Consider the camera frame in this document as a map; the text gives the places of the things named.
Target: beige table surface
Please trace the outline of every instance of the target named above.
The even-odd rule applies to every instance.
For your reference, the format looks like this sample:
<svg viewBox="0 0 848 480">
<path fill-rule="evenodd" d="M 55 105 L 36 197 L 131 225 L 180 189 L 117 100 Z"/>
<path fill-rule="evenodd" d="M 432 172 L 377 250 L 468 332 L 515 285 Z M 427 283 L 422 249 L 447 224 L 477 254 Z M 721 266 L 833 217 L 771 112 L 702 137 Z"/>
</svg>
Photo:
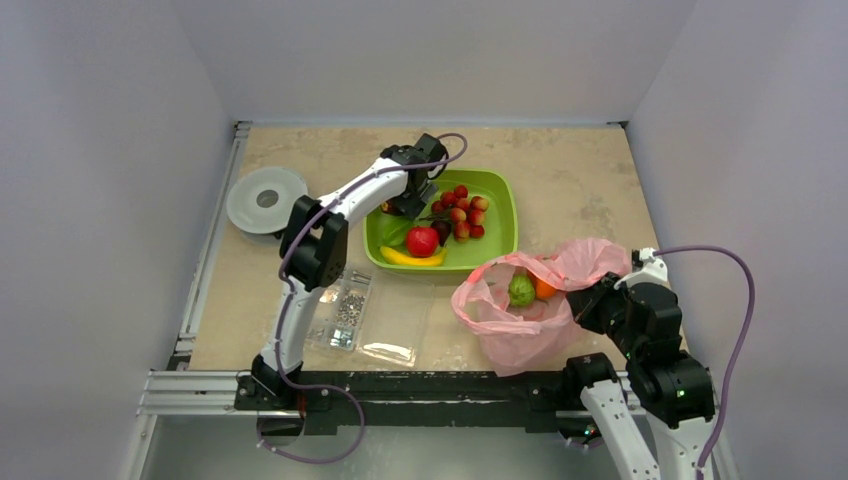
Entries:
<svg viewBox="0 0 848 480">
<path fill-rule="evenodd" d="M 518 208 L 519 248 L 545 253 L 566 239 L 605 237 L 624 247 L 656 246 L 642 188 L 624 131 L 615 128 L 253 128 L 242 177 L 258 168 L 284 166 L 303 176 L 309 194 L 334 191 L 373 163 L 392 144 L 411 144 L 424 132 L 458 131 L 468 152 L 455 168 L 484 167 L 510 182 Z M 449 150 L 458 148 L 446 140 Z M 361 226 L 352 229 L 348 264 L 370 268 Z M 277 247 L 245 239 L 227 222 L 199 326 L 192 370 L 250 368 L 279 308 Z M 489 370 L 477 338 L 460 325 L 449 299 L 462 276 L 429 277 L 435 301 L 415 370 Z M 604 351 L 616 368 L 624 359 L 605 337 L 583 332 L 557 358 L 536 366 L 555 370 L 575 355 Z M 359 353 L 307 347 L 311 370 L 400 370 Z"/>
</svg>

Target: orange fruit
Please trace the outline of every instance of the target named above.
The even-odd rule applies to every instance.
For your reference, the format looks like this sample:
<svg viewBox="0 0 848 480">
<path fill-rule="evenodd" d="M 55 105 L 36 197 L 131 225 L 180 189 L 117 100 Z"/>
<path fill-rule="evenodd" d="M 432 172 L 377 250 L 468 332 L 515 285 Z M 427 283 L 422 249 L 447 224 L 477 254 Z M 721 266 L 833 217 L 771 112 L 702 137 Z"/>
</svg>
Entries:
<svg viewBox="0 0 848 480">
<path fill-rule="evenodd" d="M 551 298 L 559 291 L 553 286 L 536 278 L 536 275 L 533 275 L 532 272 L 528 271 L 527 276 L 530 277 L 530 281 L 533 282 L 533 288 L 536 290 L 536 298 L 539 300 Z"/>
</svg>

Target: plastic bag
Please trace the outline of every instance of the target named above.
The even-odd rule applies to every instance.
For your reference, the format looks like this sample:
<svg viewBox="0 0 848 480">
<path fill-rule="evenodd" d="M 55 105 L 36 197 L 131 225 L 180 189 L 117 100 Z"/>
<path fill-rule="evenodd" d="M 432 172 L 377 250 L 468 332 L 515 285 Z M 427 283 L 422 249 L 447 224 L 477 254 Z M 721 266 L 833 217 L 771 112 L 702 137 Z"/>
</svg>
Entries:
<svg viewBox="0 0 848 480">
<path fill-rule="evenodd" d="M 556 356 L 579 334 L 564 292 L 589 287 L 607 272 L 626 275 L 630 268 L 624 247 L 599 238 L 565 242 L 548 256 L 514 252 L 471 272 L 451 297 L 451 306 L 460 323 L 480 338 L 494 372 L 515 375 Z M 516 271 L 532 272 L 560 292 L 523 308 L 510 307 L 507 289 Z"/>
</svg>

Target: yellow banana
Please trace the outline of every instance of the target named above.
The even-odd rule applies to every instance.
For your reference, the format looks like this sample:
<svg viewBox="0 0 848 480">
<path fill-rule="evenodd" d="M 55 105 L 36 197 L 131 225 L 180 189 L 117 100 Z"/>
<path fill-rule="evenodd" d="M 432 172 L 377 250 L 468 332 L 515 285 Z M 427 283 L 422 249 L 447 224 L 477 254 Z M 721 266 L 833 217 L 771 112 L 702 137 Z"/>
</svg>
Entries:
<svg viewBox="0 0 848 480">
<path fill-rule="evenodd" d="M 385 245 L 380 247 L 380 253 L 383 254 L 383 258 L 386 259 L 387 262 L 392 265 L 408 265 L 412 267 L 438 267 L 445 262 L 445 257 L 448 254 L 447 247 L 442 247 L 439 253 L 425 258 L 419 257 L 411 257 L 404 253 L 398 252 L 394 248 L 386 247 Z"/>
</svg>

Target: green tray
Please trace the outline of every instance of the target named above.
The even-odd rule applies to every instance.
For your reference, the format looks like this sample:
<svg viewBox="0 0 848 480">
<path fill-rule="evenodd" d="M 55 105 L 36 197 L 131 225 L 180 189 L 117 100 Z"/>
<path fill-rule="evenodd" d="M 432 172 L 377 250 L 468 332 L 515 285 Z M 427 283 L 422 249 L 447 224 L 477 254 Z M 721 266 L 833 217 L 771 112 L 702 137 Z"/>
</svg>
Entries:
<svg viewBox="0 0 848 480">
<path fill-rule="evenodd" d="M 449 168 L 433 183 L 439 187 L 439 193 L 433 197 L 433 201 L 442 192 L 453 190 L 460 184 L 468 187 L 469 198 L 480 195 L 488 199 L 489 209 L 486 211 L 486 220 L 483 222 L 486 235 L 479 239 L 472 238 L 463 244 L 457 243 L 451 235 L 446 244 L 447 258 L 439 267 L 392 265 L 380 253 L 383 227 L 392 219 L 378 209 L 365 217 L 365 228 L 363 228 L 365 253 L 377 266 L 403 273 L 467 273 L 495 257 L 514 252 L 518 248 L 518 215 L 515 211 L 515 197 L 505 178 L 490 170 Z M 429 214 L 428 206 L 421 216 Z M 403 246 L 394 248 L 407 253 Z"/>
</svg>

